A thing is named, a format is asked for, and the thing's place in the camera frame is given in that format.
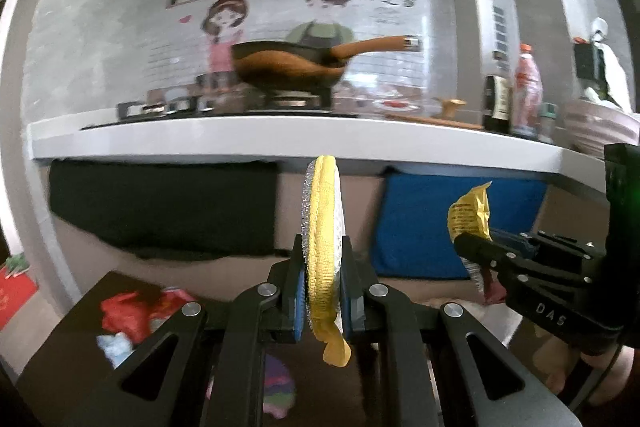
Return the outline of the person's right hand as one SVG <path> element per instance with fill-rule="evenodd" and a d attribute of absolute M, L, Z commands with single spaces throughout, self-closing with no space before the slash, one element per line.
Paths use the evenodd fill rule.
<path fill-rule="evenodd" d="M 549 336 L 533 362 L 549 390 L 571 411 L 611 402 L 639 378 L 639 350 L 622 345 L 603 355 L 586 355 Z"/>

